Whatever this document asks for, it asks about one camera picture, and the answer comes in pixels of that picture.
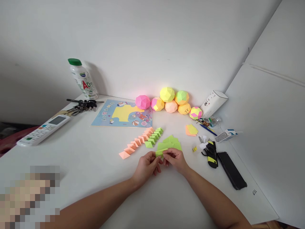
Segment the paper ball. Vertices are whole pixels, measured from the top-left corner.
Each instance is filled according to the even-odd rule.
[[[164,108],[164,102],[160,97],[155,97],[152,99],[152,109],[154,111],[160,111]]]
[[[202,110],[199,107],[192,107],[189,115],[192,119],[200,119],[202,117]]]
[[[139,109],[146,110],[150,106],[150,99],[146,95],[139,95],[136,98],[136,105]]]
[[[188,103],[190,96],[186,91],[178,91],[175,96],[175,101],[178,105],[183,105]]]
[[[168,112],[168,113],[173,113],[177,110],[178,108],[178,104],[173,100],[171,102],[167,102],[165,103],[165,110]]]
[[[189,103],[178,105],[178,112],[182,115],[186,115],[190,113],[191,111],[191,105]]]
[[[171,87],[164,87],[160,91],[160,98],[163,102],[171,102],[175,98],[175,92]]]

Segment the plastic bottle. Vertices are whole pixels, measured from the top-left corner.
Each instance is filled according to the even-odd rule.
[[[85,95],[85,98],[93,100],[97,99],[98,94],[96,93],[95,86],[93,85],[88,71],[82,66],[82,62],[79,59],[74,58],[70,58],[68,61],[71,65],[70,70],[73,77]]]

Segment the hand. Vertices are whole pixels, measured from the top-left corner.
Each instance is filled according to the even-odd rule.
[[[163,151],[163,164],[168,166],[169,163],[181,174],[185,174],[190,167],[186,163],[183,152],[175,148],[169,148]]]
[[[157,172],[161,172],[159,164],[163,164],[163,161],[160,158],[160,156],[156,158],[156,153],[153,151],[140,157],[136,171],[131,178],[137,188],[144,185],[152,174],[156,176]]]

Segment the pen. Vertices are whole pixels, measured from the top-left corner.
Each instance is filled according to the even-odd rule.
[[[207,131],[211,132],[212,134],[214,134],[215,136],[217,136],[217,134],[215,134],[213,131],[211,131],[208,127],[206,127],[205,125],[200,124],[204,129],[206,129]]]

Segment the green bottle cap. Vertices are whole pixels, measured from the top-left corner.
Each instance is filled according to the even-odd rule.
[[[74,65],[74,66],[81,66],[82,65],[82,62],[80,62],[79,59],[69,58],[68,61],[69,61],[69,64]]]

